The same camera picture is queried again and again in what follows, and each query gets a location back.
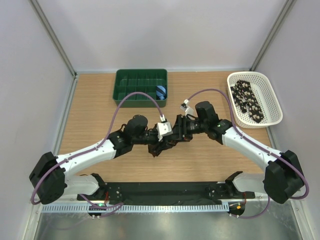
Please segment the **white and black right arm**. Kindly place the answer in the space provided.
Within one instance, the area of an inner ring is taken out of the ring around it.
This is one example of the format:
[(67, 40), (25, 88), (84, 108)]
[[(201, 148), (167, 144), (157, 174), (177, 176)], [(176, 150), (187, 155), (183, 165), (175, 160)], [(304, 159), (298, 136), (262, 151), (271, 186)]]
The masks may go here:
[(225, 192), (237, 198), (243, 192), (268, 195), (279, 204), (294, 199), (295, 194), (306, 184), (297, 155), (288, 150), (281, 152), (270, 148), (233, 126), (227, 119), (220, 119), (208, 101), (196, 104), (196, 116), (179, 114), (173, 132), (177, 142), (189, 142), (195, 134), (206, 134), (209, 139), (230, 147), (251, 161), (263, 172), (239, 172), (225, 185)]

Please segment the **black tie with gold keys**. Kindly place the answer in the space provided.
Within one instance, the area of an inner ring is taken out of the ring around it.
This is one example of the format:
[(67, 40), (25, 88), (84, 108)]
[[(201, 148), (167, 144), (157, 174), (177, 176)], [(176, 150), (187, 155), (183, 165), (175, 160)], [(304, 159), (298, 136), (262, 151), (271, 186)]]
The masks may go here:
[(148, 141), (148, 152), (155, 158), (158, 157), (163, 151), (169, 150), (177, 145), (175, 140), (164, 140), (164, 141)]

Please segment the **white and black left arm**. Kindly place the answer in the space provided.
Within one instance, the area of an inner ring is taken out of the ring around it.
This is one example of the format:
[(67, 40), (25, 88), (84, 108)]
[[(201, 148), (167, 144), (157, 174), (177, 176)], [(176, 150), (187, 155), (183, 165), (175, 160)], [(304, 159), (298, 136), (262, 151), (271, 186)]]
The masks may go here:
[(78, 176), (78, 172), (125, 155), (134, 145), (160, 144), (166, 130), (165, 122), (158, 122), (149, 129), (147, 118), (135, 115), (120, 129), (108, 133), (93, 145), (60, 155), (54, 155), (51, 151), (44, 153), (29, 175), (34, 187), (31, 203), (47, 205), (62, 196), (80, 194), (101, 200), (106, 194), (102, 180), (92, 174)]

